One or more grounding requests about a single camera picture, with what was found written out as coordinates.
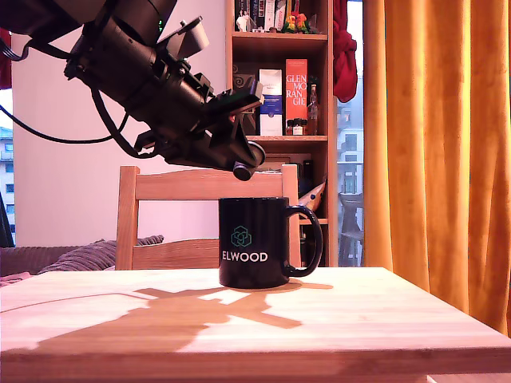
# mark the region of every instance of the sky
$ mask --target sky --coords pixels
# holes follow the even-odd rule
[[[348,2],[348,28],[347,31],[357,42],[355,59],[357,61],[358,75],[362,76],[363,71],[363,30],[362,30],[362,2]]]
[[[9,113],[13,112],[13,91],[12,89],[0,90],[0,105],[2,105]],[[12,129],[13,121],[0,111],[0,126]]]

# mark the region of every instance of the chair backrest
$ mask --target chair backrest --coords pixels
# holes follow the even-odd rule
[[[214,268],[219,264],[218,239],[190,239],[137,246],[138,205],[141,200],[218,200],[232,197],[287,197],[298,204],[296,165],[281,172],[256,172],[239,181],[231,172],[193,169],[141,175],[135,166],[121,167],[117,217],[116,270]],[[290,262],[300,267],[299,217],[289,222]]]
[[[345,208],[364,208],[364,194],[344,194],[339,193],[339,202]]]

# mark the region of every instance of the black cable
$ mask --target black cable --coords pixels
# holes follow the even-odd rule
[[[117,130],[115,123],[112,121],[108,111],[106,110],[105,103],[101,98],[101,94],[99,90],[91,88],[91,92],[93,95],[94,104],[96,105],[97,112],[99,113],[103,123],[108,129],[109,133],[112,135],[112,138],[117,142],[117,144],[121,147],[125,153],[133,158],[137,159],[147,159],[156,157],[159,154],[158,144],[156,143],[155,148],[150,153],[141,153],[131,146],[131,144],[121,135],[121,133]]]
[[[3,55],[10,59],[11,61],[23,61],[29,55],[29,48],[34,48],[40,52],[48,54],[55,58],[60,58],[62,60],[69,60],[73,55],[71,53],[64,52],[63,50],[47,44],[45,42],[38,42],[35,40],[30,40],[23,47],[23,52],[21,56],[18,56],[1,38],[0,38],[0,50]]]
[[[18,118],[16,118],[15,116],[13,116],[9,112],[7,112],[6,109],[2,106],[2,104],[0,104],[0,110],[2,112],[4,112],[12,121],[14,121],[16,124],[18,124],[21,128],[24,128],[27,132],[30,132],[30,133],[34,134],[35,136],[40,137],[44,140],[57,142],[59,144],[99,144],[101,142],[106,142],[108,140],[113,139],[112,136],[108,136],[108,137],[103,137],[103,138],[97,138],[95,140],[65,140],[62,138],[48,136],[44,133],[38,132],[35,129],[32,129],[27,124],[24,124],[23,122],[21,122]],[[126,113],[125,118],[123,119],[119,130],[117,130],[117,128],[116,128],[116,132],[118,134],[121,134],[122,130],[125,128],[126,122],[128,121],[128,117],[129,117],[129,115],[128,115],[128,113]]]

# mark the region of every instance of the green logo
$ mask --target green logo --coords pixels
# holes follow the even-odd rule
[[[231,243],[236,247],[247,247],[252,243],[252,236],[245,227],[238,226],[231,235]]]

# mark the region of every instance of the building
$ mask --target building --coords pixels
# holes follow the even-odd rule
[[[358,77],[357,93],[347,103],[338,103],[337,109],[337,174],[338,192],[363,193],[364,127],[363,127],[363,78]],[[357,224],[363,230],[363,209],[357,209]],[[339,238],[343,228],[344,211],[339,203]],[[350,258],[361,264],[362,244],[352,243]]]
[[[16,243],[16,219],[14,217],[14,149],[12,129],[0,127],[0,191]]]

